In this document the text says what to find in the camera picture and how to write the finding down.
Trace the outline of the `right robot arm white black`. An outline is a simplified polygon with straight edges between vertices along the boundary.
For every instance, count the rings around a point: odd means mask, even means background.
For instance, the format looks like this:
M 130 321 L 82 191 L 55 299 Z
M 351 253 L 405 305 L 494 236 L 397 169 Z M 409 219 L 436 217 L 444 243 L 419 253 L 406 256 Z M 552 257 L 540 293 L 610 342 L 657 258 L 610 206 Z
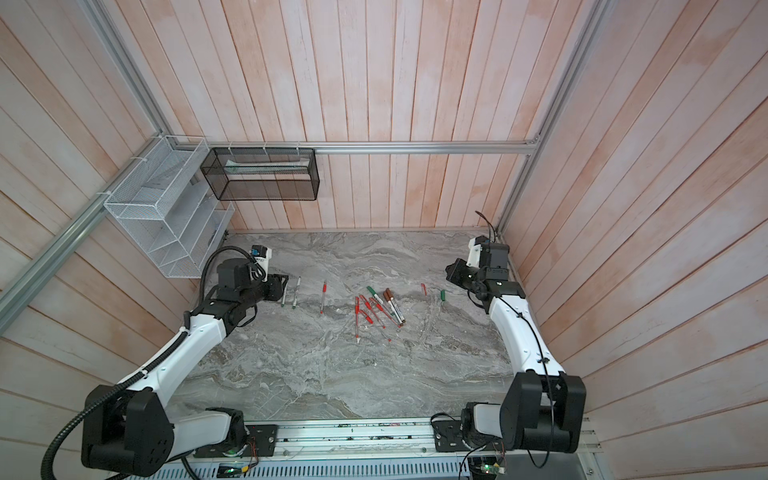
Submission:
M 469 402 L 462 411 L 463 441 L 471 449 L 500 442 L 508 450 L 577 451 L 587 390 L 547 348 L 521 285 L 508 269 L 509 247 L 478 236 L 468 258 L 446 267 L 447 280 L 465 290 L 500 333 L 514 370 L 499 404 Z

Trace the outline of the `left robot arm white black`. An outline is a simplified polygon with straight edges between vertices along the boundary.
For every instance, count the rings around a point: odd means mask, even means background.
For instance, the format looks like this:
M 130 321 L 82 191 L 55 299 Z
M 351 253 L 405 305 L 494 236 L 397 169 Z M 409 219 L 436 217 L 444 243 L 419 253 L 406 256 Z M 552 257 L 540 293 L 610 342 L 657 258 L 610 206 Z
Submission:
M 89 394 L 82 429 L 85 467 L 147 477 L 203 447 L 226 456 L 246 449 L 249 431 L 241 411 L 213 407 L 172 419 L 166 406 L 210 350 L 254 320 L 259 302 L 282 299 L 288 278 L 270 272 L 270 259 L 270 249 L 256 246 L 248 257 L 222 261 L 217 285 L 185 313 L 173 339 L 120 384 Z

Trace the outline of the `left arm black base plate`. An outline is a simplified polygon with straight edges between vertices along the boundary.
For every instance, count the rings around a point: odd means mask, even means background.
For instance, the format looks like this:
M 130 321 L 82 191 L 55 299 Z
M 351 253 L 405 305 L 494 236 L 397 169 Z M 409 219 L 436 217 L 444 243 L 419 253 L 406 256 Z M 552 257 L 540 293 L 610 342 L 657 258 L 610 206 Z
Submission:
M 196 449 L 195 458 L 268 458 L 274 455 L 278 425 L 246 424 L 246 435 L 233 442 L 225 441 Z

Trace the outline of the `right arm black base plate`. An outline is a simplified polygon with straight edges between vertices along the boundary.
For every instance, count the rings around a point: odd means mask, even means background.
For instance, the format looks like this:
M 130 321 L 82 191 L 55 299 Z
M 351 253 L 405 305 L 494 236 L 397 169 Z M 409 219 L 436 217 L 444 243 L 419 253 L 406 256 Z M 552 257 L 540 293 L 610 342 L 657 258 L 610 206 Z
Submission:
M 430 420 L 435 450 L 439 453 L 469 452 L 473 446 L 464 438 L 462 423 L 452 417 L 438 415 Z

